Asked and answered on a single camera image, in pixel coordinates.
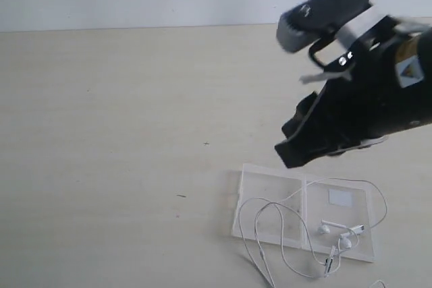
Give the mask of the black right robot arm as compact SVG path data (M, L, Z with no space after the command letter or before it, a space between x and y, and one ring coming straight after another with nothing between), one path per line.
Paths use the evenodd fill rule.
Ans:
M303 98L282 125L275 151L289 169L429 125L431 27L386 16L302 82L323 88Z

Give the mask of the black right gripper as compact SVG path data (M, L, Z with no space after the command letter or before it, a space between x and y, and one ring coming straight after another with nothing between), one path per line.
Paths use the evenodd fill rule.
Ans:
M347 52L347 78L328 81L297 105L275 145L293 169L425 125L425 25L386 17Z

